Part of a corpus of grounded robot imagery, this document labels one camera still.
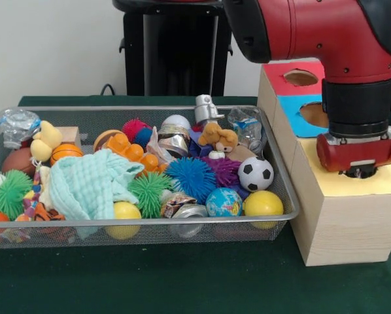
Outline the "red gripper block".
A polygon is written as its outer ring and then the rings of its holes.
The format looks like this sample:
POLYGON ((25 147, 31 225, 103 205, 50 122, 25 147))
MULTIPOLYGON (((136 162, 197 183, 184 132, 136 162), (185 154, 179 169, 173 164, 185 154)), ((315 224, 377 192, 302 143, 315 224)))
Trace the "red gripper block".
POLYGON ((378 167, 391 164, 391 129, 382 136, 367 138, 323 133, 316 138, 316 151, 327 171, 342 172, 350 178, 370 178, 378 167))

